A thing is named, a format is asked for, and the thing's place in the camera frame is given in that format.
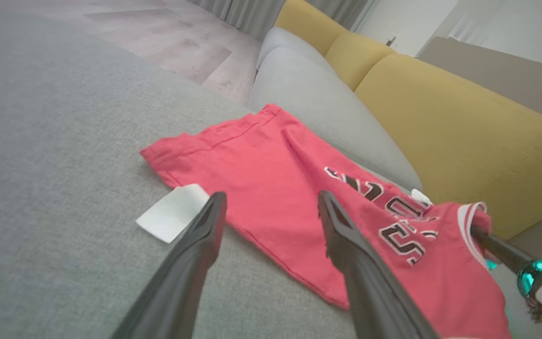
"jersey lettering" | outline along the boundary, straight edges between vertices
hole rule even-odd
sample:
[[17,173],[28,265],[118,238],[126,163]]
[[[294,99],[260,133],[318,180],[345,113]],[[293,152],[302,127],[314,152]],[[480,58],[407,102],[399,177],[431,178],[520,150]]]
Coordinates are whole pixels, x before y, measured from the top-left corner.
[[378,234],[398,255],[407,256],[406,260],[411,266],[422,259],[426,252],[419,242],[407,241],[411,235],[410,230],[400,222],[379,229]]
[[337,171],[334,171],[329,167],[325,167],[323,168],[323,170],[330,177],[340,180],[349,185],[350,187],[353,187],[355,191],[357,191],[360,195],[366,197],[370,202],[376,200],[376,198],[378,198],[383,193],[383,187],[379,183],[364,182],[363,184],[361,184],[361,181],[359,179],[347,176],[346,174],[340,175]]
[[397,217],[414,219],[415,221],[433,221],[435,217],[423,217],[423,213],[428,210],[419,202],[407,202],[404,198],[394,197],[386,202],[386,210]]

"wooden floor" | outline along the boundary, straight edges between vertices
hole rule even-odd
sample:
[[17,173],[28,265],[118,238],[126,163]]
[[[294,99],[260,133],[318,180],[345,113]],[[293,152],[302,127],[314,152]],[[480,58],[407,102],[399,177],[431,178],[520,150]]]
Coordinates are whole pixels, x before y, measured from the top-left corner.
[[101,37],[245,105],[261,43],[185,0],[0,0]]

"gray curtain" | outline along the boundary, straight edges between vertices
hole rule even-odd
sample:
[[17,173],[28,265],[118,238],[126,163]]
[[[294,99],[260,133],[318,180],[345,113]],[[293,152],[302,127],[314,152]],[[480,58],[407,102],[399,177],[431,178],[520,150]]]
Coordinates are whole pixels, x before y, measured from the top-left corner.
[[[189,0],[250,36],[263,40],[286,0]],[[350,29],[368,0],[307,0]]]

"basketball jersey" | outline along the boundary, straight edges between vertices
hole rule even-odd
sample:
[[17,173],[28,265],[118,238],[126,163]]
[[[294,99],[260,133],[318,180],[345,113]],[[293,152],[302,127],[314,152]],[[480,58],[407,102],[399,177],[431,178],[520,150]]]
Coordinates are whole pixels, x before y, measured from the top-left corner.
[[225,191],[229,225],[329,303],[348,308],[318,218],[317,195],[331,191],[442,337],[510,337],[505,299],[470,235],[472,224],[490,230],[481,203],[417,202],[275,105],[161,139],[141,154],[168,186]]

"sofa cushion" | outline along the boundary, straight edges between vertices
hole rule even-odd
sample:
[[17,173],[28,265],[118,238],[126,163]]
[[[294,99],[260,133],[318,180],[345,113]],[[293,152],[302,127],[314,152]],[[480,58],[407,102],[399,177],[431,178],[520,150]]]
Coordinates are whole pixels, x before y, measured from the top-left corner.
[[258,71],[248,107],[277,104],[355,163],[406,189],[422,186],[379,122],[346,84],[288,48],[275,48]]
[[275,21],[275,26],[295,33],[323,56],[334,40],[348,31],[304,0],[286,0]]
[[315,64],[323,67],[323,69],[335,74],[334,69],[330,66],[325,58],[317,52],[317,50],[309,45],[306,41],[299,38],[297,35],[290,33],[283,28],[273,27],[265,36],[263,44],[261,45],[261,51],[258,53],[258,62],[256,63],[256,69],[260,69],[263,60],[277,47],[286,47],[295,52],[299,52],[304,57],[308,58]]
[[[75,28],[0,13],[0,338],[108,338],[168,255],[135,223],[169,188],[139,151],[250,113]],[[194,338],[354,338],[226,227]]]
[[383,43],[360,34],[344,32],[329,48],[325,60],[332,66],[338,78],[355,90],[377,62],[394,53],[396,51]]
[[486,202],[503,238],[542,220],[542,114],[402,54],[380,60],[355,94],[433,202]]

